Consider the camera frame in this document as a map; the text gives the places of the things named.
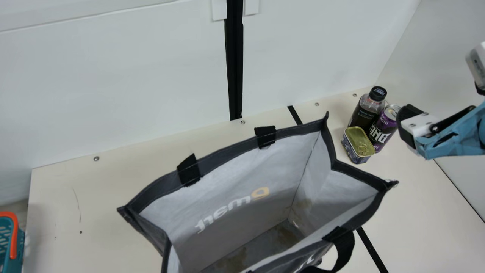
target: basket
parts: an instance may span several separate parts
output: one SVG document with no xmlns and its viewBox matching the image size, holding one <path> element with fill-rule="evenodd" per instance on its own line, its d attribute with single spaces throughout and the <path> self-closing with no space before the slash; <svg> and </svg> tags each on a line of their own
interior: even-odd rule
<svg viewBox="0 0 485 273">
<path fill-rule="evenodd" d="M 24 238 L 17 216 L 9 211 L 0 211 L 0 273 L 22 271 Z"/>
</svg>

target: bag logo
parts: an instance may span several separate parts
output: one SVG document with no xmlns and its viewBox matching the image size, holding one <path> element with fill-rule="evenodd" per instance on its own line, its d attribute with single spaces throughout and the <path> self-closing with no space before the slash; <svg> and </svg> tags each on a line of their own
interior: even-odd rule
<svg viewBox="0 0 485 273">
<path fill-rule="evenodd" d="M 297 273 L 297 272 L 298 272 L 298 271 L 300 271 L 300 270 L 303 268 L 303 266 L 305 266 L 305 265 L 311 265 L 311 263 L 312 263 L 313 261 L 314 261 L 314 259 L 313 259 L 313 255 L 312 255 L 312 256 L 310 256 L 310 258 L 308 258 L 308 260 L 307 260 L 306 262 L 302 263 L 302 265 L 300 265 L 300 267 L 299 267 L 297 270 L 295 270 L 293 273 Z"/>
<path fill-rule="evenodd" d="M 195 228 L 199 229 L 198 233 L 201 233 L 202 231 L 204 231 L 204 229 L 206 229 L 206 223 L 204 221 L 207 222 L 207 226 L 211 225 L 211 224 L 214 223 L 215 220 L 224 216 L 224 214 L 226 214 L 228 211 L 231 211 L 234 208 L 234 206 L 242 206 L 243 202 L 245 204 L 249 204 L 249 203 L 251 203 L 251 201 L 263 199 L 268 195 L 270 195 L 270 189 L 268 187 L 258 188 L 256 190 L 254 190 L 251 193 L 251 195 L 244 196 L 242 198 L 233 200 L 233 201 L 229 202 L 229 204 L 217 209 L 212 215 L 207 216 L 203 220 L 202 219 L 199 220 L 199 222 L 197 223 Z"/>
</svg>

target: shopping bag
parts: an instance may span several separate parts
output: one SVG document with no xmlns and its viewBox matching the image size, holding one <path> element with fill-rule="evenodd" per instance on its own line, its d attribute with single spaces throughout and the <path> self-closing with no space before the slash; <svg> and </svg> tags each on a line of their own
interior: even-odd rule
<svg viewBox="0 0 485 273">
<path fill-rule="evenodd" d="M 352 231 L 397 181 L 338 161 L 327 119 L 255 128 L 253 138 L 193 154 L 118 212 L 163 256 L 164 273 L 337 272 Z M 332 245 L 334 268 L 314 267 Z"/>
</svg>

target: bag strap loop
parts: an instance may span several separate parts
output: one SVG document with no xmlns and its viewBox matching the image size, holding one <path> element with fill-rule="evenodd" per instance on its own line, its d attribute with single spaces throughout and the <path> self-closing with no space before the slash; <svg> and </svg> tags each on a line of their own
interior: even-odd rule
<svg viewBox="0 0 485 273">
<path fill-rule="evenodd" d="M 337 249 L 338 257 L 332 270 L 319 269 L 314 266 L 306 267 L 301 273 L 335 273 L 342 269 L 350 260 L 352 251 L 354 250 L 355 238 L 351 230 L 341 227 L 335 228 L 324 240 L 331 242 Z"/>
<path fill-rule="evenodd" d="M 254 133 L 258 138 L 258 147 L 260 149 L 270 146 L 276 142 L 276 127 L 274 125 L 256 127 L 254 128 Z"/>
<path fill-rule="evenodd" d="M 191 154 L 182 163 L 177 166 L 178 177 L 184 187 L 190 187 L 200 180 L 200 170 L 195 158 L 195 154 Z"/>
</svg>

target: dark bottle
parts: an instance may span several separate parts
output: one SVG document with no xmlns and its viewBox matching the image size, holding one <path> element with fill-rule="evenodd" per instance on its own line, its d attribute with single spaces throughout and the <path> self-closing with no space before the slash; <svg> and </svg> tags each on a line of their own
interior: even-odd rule
<svg viewBox="0 0 485 273">
<path fill-rule="evenodd" d="M 374 86 L 369 93 L 362 95 L 347 127 L 359 126 L 367 132 L 386 106 L 384 99 L 387 94 L 384 88 Z"/>
</svg>

